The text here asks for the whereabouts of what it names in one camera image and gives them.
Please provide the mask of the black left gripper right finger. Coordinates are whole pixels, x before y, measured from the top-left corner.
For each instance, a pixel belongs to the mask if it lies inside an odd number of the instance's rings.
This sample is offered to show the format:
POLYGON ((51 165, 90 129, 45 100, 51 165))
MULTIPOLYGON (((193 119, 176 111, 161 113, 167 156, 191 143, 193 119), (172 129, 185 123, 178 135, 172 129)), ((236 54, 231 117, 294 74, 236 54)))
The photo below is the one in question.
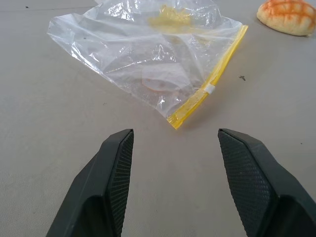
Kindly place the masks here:
POLYGON ((218 139, 229 188, 249 237, 314 237, 316 203, 267 147, 221 128, 218 139))

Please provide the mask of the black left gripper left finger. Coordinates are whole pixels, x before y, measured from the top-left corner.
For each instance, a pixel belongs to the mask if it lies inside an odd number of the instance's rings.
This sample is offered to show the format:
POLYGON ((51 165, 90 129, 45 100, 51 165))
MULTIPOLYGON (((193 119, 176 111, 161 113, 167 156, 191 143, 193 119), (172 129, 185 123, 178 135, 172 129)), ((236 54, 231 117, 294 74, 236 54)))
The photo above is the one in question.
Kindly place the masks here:
POLYGON ((48 237, 119 237, 126 211, 133 129, 110 135, 73 180, 48 237))

